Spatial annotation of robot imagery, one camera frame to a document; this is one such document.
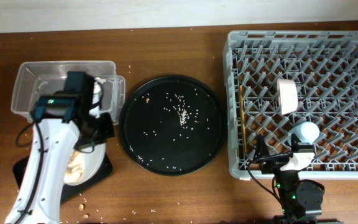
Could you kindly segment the white tissue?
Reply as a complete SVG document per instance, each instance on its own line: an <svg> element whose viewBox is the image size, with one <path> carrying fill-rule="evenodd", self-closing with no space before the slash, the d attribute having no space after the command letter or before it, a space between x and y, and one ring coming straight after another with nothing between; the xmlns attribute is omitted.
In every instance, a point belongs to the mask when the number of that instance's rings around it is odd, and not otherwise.
<svg viewBox="0 0 358 224"><path fill-rule="evenodd" d="M95 80L93 89L93 99L89 114L95 118L100 117L100 109L102 107L102 100L104 97L104 87L99 80Z"/></svg>

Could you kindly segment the blue cup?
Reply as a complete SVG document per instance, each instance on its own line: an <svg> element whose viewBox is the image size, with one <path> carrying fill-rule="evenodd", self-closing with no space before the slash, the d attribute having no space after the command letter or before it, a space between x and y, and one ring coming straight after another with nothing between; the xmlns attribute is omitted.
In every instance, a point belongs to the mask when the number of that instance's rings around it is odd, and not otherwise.
<svg viewBox="0 0 358 224"><path fill-rule="evenodd" d="M312 122L304 122L292 128L289 132L294 134L302 143L313 144L320 135L318 126Z"/></svg>

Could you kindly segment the grey plate with food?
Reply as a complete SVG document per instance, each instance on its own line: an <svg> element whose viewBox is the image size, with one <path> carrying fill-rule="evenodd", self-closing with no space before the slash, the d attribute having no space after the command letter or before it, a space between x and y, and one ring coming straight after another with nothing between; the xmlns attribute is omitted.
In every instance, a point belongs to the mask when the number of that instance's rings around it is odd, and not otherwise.
<svg viewBox="0 0 358 224"><path fill-rule="evenodd" d="M89 180L99 169L106 152L106 144L84 148L83 151L74 150L64 176L64 183L80 185Z"/></svg>

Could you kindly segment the white bowl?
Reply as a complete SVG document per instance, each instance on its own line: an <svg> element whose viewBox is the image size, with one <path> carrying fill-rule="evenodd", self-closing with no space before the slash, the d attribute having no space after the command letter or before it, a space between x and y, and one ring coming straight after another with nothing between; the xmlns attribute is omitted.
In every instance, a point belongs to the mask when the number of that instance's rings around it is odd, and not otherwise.
<svg viewBox="0 0 358 224"><path fill-rule="evenodd" d="M278 103L281 106L281 115L296 111L298 107L298 94L296 84L293 80L278 79Z"/></svg>

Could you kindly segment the wooden chopstick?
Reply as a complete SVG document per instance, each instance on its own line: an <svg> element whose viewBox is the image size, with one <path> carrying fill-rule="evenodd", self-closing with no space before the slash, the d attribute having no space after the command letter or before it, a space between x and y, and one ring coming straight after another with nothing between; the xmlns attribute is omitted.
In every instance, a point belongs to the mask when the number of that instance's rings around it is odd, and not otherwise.
<svg viewBox="0 0 358 224"><path fill-rule="evenodd" d="M244 152L246 152L247 149L247 143L246 143L246 116L244 114L245 108L244 108L244 94L245 90L242 85L239 86L239 99L240 99L240 111L241 111L241 127L242 127L242 141L243 141L243 148Z"/></svg>

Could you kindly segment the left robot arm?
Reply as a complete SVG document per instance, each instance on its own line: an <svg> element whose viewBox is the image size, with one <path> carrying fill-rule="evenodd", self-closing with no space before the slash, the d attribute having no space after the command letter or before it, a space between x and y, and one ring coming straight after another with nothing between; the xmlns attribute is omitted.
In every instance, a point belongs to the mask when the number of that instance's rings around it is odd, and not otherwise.
<svg viewBox="0 0 358 224"><path fill-rule="evenodd" d="M89 180L114 137L111 115L100 111L103 97L103 81L85 72L68 72L62 90L39 97L30 112L29 160L6 223L59 223L66 172L80 170L78 184Z"/></svg>

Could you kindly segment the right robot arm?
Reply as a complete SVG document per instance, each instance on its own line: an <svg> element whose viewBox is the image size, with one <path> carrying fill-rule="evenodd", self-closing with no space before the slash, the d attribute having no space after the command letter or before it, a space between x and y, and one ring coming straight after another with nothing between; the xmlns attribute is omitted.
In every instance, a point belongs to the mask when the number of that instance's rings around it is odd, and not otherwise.
<svg viewBox="0 0 358 224"><path fill-rule="evenodd" d="M270 154L262 135L257 136L257 147L252 162L262 172L273 174L269 191L282 207L283 215L273 218L274 223L316 223L322 214L324 185L314 180L301 180L299 172L308 167L314 158L311 144L301 142L296 134L290 138L288 152Z"/></svg>

